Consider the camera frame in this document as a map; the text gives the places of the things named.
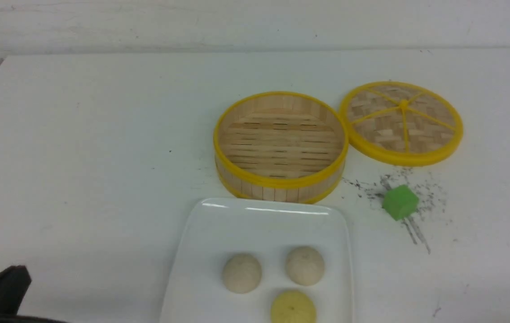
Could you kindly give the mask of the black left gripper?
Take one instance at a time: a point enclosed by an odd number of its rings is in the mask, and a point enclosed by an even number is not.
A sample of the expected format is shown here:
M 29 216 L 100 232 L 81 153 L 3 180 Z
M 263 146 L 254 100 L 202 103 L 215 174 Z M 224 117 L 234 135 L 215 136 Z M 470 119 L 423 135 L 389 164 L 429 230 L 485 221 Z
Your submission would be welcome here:
M 9 266 L 0 272 L 0 323 L 60 323 L 60 320 L 18 314 L 31 283 L 25 265 Z

